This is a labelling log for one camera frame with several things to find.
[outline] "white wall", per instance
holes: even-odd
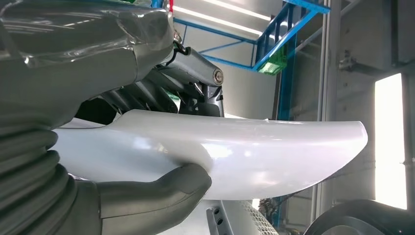
[[[184,37],[184,45],[197,51],[218,47],[237,40],[211,32],[175,23],[176,30]],[[232,62],[250,65],[252,44],[241,43],[206,53]],[[276,77],[214,63],[224,73],[225,112],[252,119],[271,118],[274,104]]]
[[[388,21],[385,5],[379,0],[363,0],[342,18],[340,55],[350,50],[358,62],[387,70],[390,68],[390,47],[388,42]],[[321,37],[314,43],[321,44]],[[294,81],[292,113],[296,120],[316,121],[319,91],[320,49],[306,47],[307,52],[318,60],[298,55]],[[333,200],[344,202],[353,199],[374,199],[374,78],[357,73],[342,71],[337,82],[337,121],[359,120],[368,133],[369,141],[364,150],[329,180]],[[309,218],[292,206],[290,199],[288,214],[299,221]]]

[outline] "fluorescent light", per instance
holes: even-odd
[[[258,31],[258,30],[252,29],[252,28],[248,28],[248,27],[245,27],[245,26],[242,26],[242,25],[238,25],[238,24],[235,24],[235,23],[231,23],[231,22],[228,22],[228,21],[224,21],[224,20],[212,17],[212,16],[207,16],[207,15],[199,13],[199,12],[187,10],[187,9],[175,6],[175,5],[173,5],[173,10],[178,11],[178,12],[182,12],[182,13],[185,13],[185,14],[188,14],[188,15],[192,15],[192,16],[195,16],[195,17],[199,17],[199,18],[202,18],[202,19],[205,19],[205,20],[208,20],[208,21],[212,21],[212,22],[215,22],[215,23],[218,23],[218,24],[223,24],[223,25],[226,25],[226,26],[229,26],[229,27],[232,27],[232,28],[237,28],[237,29],[240,29],[240,30],[243,30],[243,31],[246,31],[246,32],[256,34],[256,35],[262,35],[261,31]]]
[[[240,13],[243,13],[243,14],[246,14],[246,15],[254,16],[254,17],[257,17],[257,18],[266,20],[266,21],[270,21],[271,20],[271,17],[264,16],[264,15],[255,13],[253,11],[249,11],[247,9],[244,9],[244,8],[241,8],[241,7],[237,7],[237,6],[228,4],[228,3],[224,3],[224,2],[221,2],[221,1],[218,1],[218,0],[203,0],[203,1],[206,1],[206,2],[209,2],[209,3],[215,4],[215,5],[218,5],[218,6],[227,8],[227,9],[230,9],[232,11],[237,11],[237,12],[240,12]]]
[[[401,74],[375,83],[376,201],[406,209]]]

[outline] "metal post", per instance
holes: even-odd
[[[340,44],[341,1],[324,0],[330,13],[323,17],[322,53],[320,62],[320,89],[317,120],[335,121],[337,101],[337,77]],[[331,208],[333,190],[331,182],[313,187],[311,222]]]

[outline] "green component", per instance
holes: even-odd
[[[258,70],[258,72],[276,75],[285,67],[287,67],[287,53],[286,46],[281,47],[277,50]]]

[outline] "ceiling light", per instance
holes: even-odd
[[[245,26],[242,26],[242,25],[238,25],[238,24],[235,24],[235,23],[231,23],[231,22],[228,22],[228,21],[224,21],[224,20],[212,17],[212,16],[207,16],[207,15],[204,15],[202,13],[195,12],[195,11],[187,10],[187,9],[184,9],[184,8],[181,8],[181,7],[178,7],[178,6],[173,6],[173,10],[175,10],[177,12],[182,12],[182,13],[185,13],[185,14],[188,14],[188,15],[192,15],[192,16],[195,16],[195,17],[199,17],[199,18],[202,18],[202,19],[205,19],[205,20],[208,20],[208,21],[212,21],[212,22],[215,22],[215,23],[218,23],[218,24],[223,24],[223,25],[226,25],[226,26],[229,26],[229,27],[232,27],[232,28],[237,28],[237,29],[240,29],[240,30],[243,30],[243,31],[246,31],[246,32],[256,34],[256,35],[262,35],[261,31],[251,29],[251,28],[248,28],[248,27],[245,27]]]
[[[241,8],[241,7],[237,7],[237,6],[228,4],[228,3],[224,3],[224,2],[221,2],[221,1],[218,1],[218,0],[203,0],[203,1],[206,1],[206,2],[209,2],[209,3],[215,4],[215,5],[218,5],[218,6],[227,8],[227,9],[230,9],[232,11],[237,11],[237,12],[240,12],[240,13],[243,13],[243,14],[246,14],[246,15],[254,16],[254,17],[257,17],[257,18],[266,20],[266,21],[270,21],[271,20],[271,17],[264,16],[264,15],[255,13],[253,11],[249,11],[247,9],[244,9],[244,8]]]

